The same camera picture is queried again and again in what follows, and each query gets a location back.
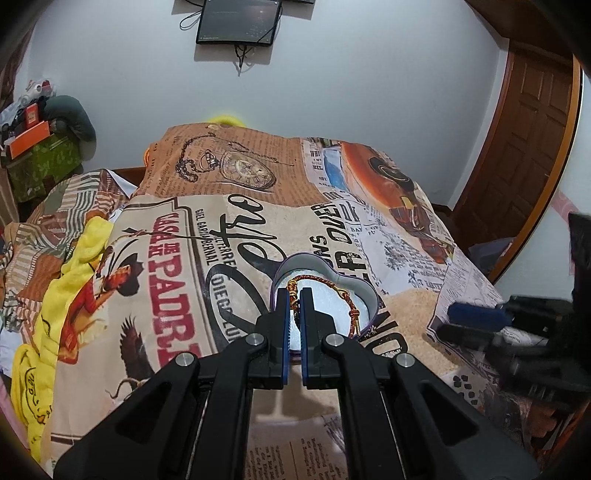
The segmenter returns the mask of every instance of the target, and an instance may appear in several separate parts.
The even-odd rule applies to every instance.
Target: door panel
[[[572,69],[516,51],[488,153],[453,219],[462,249],[517,236],[544,189],[564,136]]]

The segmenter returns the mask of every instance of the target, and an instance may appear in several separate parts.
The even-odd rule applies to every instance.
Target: bracelet
[[[329,280],[326,280],[325,278],[315,277],[314,275],[298,275],[292,278],[289,282],[287,282],[287,291],[290,294],[290,309],[294,311],[294,318],[296,320],[295,323],[298,325],[298,327],[300,307],[297,298],[297,283],[300,280],[318,281],[320,283],[323,283],[324,285],[329,286],[335,292],[337,292],[339,294],[339,297],[342,298],[345,302],[347,302],[347,305],[349,305],[350,308],[349,316],[351,317],[351,328],[349,329],[349,337],[351,338],[359,334],[359,310],[355,307],[355,303],[353,303],[353,300],[351,300],[351,295],[349,295],[349,292],[347,290],[337,287],[334,283],[332,283]]]

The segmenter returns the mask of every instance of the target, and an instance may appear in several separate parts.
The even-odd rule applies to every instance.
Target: orange box
[[[49,135],[48,122],[41,122],[40,124],[31,127],[29,130],[16,137],[8,146],[11,158],[17,158],[21,153],[27,151],[41,140],[45,140]]]
[[[39,104],[34,103],[25,109],[25,125],[27,129],[39,123]]]

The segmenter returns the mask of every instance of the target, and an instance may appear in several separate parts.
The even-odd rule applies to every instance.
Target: green box
[[[15,200],[26,202],[47,195],[81,160],[77,141],[67,135],[53,134],[33,145],[7,165]]]

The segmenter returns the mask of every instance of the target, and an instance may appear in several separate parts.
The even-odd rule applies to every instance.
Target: heart-shaped box
[[[349,292],[351,300],[359,310],[360,336],[373,325],[378,314],[378,294],[373,286],[362,278],[344,275],[334,270],[326,261],[311,253],[292,255],[281,264],[271,284],[271,308],[275,309],[277,289],[286,288],[287,282],[298,275],[313,275],[332,282],[336,287]],[[314,297],[314,308],[318,312],[331,315],[336,330],[347,336],[350,330],[350,307],[339,294],[316,280],[300,280],[297,283],[298,297],[302,288],[311,287]],[[290,351],[292,355],[300,354],[300,330],[296,326],[294,313],[290,311]]]

